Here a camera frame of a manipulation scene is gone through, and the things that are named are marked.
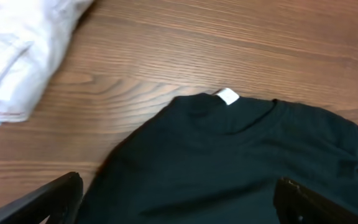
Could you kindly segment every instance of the garment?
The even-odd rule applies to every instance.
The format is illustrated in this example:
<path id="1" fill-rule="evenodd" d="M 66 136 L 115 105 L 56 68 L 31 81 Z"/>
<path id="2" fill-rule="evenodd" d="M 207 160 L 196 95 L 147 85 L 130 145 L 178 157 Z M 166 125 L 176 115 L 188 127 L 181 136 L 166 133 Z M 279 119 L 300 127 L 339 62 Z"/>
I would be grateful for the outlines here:
<path id="1" fill-rule="evenodd" d="M 279 223 L 281 177 L 358 215 L 358 126 L 299 103 L 180 96 L 113 151 L 78 223 Z"/>
<path id="2" fill-rule="evenodd" d="M 0 122 L 25 121 L 93 0 L 0 0 Z"/>

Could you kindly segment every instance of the brown wooden floor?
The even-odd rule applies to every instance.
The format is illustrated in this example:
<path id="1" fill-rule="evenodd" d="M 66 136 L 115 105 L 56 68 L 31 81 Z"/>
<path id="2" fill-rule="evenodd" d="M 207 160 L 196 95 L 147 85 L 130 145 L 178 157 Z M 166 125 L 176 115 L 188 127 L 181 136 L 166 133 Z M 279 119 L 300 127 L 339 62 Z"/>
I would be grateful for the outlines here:
<path id="1" fill-rule="evenodd" d="M 100 0 L 28 122 L 0 127 L 0 206 L 109 151 L 172 97 L 229 87 L 358 123 L 358 0 Z"/>

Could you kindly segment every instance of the clothing label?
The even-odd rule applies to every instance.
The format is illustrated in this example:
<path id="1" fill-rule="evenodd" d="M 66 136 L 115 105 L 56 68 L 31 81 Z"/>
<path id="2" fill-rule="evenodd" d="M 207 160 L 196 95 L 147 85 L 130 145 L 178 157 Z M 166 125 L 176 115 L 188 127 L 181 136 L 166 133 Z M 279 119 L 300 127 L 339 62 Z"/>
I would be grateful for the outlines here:
<path id="1" fill-rule="evenodd" d="M 234 103 L 236 100 L 240 98 L 240 96 L 229 88 L 223 88 L 219 90 L 218 95 L 227 105 Z"/>

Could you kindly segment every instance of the dark t-shirt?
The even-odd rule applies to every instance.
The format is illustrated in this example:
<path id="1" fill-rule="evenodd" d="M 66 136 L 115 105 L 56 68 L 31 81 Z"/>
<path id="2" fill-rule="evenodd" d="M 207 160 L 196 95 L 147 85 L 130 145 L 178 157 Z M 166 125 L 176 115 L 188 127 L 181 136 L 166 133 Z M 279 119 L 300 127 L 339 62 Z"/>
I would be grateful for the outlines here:
<path id="1" fill-rule="evenodd" d="M 180 96 L 115 149 L 78 223 L 279 223 L 281 177 L 358 215 L 358 126 L 298 103 Z"/>

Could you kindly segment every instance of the white cloth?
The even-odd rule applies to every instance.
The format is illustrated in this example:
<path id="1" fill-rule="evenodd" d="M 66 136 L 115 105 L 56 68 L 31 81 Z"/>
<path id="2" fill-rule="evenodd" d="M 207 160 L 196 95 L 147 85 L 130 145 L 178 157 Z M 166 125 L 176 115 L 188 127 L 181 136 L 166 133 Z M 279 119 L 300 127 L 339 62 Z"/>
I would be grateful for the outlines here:
<path id="1" fill-rule="evenodd" d="M 0 121 L 25 121 L 93 0 L 0 0 Z"/>

